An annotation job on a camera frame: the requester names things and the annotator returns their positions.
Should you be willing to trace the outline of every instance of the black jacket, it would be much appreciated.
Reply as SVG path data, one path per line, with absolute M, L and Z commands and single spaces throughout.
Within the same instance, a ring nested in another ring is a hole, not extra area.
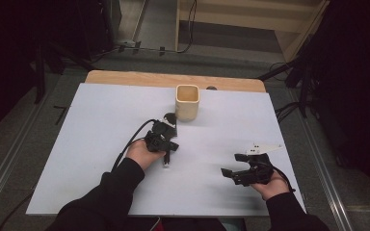
M 140 166 L 125 158 L 100 184 L 80 199 L 69 202 L 47 231 L 149 230 L 157 218 L 127 218 L 133 192 L 144 179 Z M 317 217 L 307 215 L 292 193 L 267 200 L 271 230 L 329 230 Z M 217 219 L 167 219 L 165 230 L 225 230 Z

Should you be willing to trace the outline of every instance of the person's left hand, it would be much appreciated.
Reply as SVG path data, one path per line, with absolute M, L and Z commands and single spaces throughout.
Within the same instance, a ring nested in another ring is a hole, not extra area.
M 165 151 L 150 152 L 146 149 L 144 140 L 133 142 L 129 147 L 126 158 L 130 158 L 143 169 L 146 170 L 154 161 L 165 156 Z

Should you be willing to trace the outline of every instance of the hand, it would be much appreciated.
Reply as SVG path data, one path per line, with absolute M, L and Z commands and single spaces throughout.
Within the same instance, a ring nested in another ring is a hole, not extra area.
M 251 184 L 251 186 L 262 195 L 264 200 L 268 200 L 281 193 L 290 192 L 287 182 L 276 171 L 274 171 L 272 177 L 270 178 L 270 182 L 267 183 L 267 185 Z
M 154 161 L 165 156 L 165 151 L 150 152 L 146 149 L 144 140 L 139 140 L 131 143 L 128 147 L 127 155 L 125 157 L 132 159 L 137 164 L 146 170 Z

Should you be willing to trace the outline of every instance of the black sleeve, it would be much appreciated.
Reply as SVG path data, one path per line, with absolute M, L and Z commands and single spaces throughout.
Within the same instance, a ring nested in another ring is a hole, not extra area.
M 116 170 L 102 175 L 97 187 L 63 207 L 46 230 L 120 230 L 144 177 L 136 162 L 123 159 Z
M 276 195 L 266 201 L 272 231 L 315 230 L 329 228 L 317 217 L 306 214 L 296 196 L 291 192 Z

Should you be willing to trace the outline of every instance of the white board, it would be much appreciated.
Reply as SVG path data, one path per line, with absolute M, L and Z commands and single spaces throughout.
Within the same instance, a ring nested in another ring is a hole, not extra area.
M 56 215 L 97 186 L 137 129 L 174 112 L 175 88 L 81 84 L 29 204 L 28 215 Z M 139 134 L 143 137 L 151 124 Z M 268 93 L 201 90 L 198 117 L 177 123 L 179 144 L 169 168 L 162 160 L 145 172 L 134 193 L 132 216 L 267 216 L 260 194 L 222 177 L 221 167 L 254 142 L 281 144 L 269 152 L 289 178 L 304 208 Z

